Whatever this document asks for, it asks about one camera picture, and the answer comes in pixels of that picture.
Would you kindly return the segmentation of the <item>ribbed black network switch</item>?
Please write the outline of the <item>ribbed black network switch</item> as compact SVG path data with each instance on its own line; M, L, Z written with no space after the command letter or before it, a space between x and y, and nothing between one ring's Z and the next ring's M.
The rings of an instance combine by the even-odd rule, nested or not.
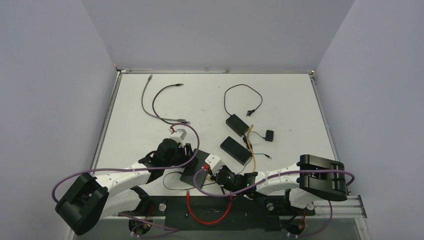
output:
M249 150L230 136L220 144L220 148L243 166L252 157L252 153Z

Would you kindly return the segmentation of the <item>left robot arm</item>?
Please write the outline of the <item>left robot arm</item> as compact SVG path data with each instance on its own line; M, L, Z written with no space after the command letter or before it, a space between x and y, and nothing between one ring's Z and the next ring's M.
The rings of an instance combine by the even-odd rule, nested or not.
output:
M157 180L167 169L190 165L198 152L189 143L165 138L156 150L127 168L96 168L74 174L73 184L56 200L55 212L78 236L109 216L153 213L155 207L141 186Z

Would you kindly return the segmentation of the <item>black Mercury switch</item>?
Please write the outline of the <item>black Mercury switch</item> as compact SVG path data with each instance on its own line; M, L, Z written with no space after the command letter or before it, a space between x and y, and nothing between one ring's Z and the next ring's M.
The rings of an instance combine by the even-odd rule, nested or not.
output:
M183 170L179 180L185 184L195 186L194 184L194 175L197 171L201 170L205 160L210 155L208 152L199 150L194 160L192 160Z

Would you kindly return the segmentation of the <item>small black wall plug adapter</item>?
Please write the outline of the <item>small black wall plug adapter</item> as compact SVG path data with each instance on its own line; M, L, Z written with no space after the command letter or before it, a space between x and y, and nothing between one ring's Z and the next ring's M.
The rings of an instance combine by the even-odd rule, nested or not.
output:
M274 131L267 129L265 132L264 140L267 142L272 142L274 140Z

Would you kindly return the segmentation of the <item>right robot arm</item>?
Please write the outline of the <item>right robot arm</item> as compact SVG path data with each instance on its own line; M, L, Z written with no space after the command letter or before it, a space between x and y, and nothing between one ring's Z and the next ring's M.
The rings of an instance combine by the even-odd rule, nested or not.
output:
M215 155L205 167L219 186L243 197L254 199L283 191L283 209L294 214L317 200L343 202L348 198L345 166L339 161L304 154L299 161L280 169L236 174Z

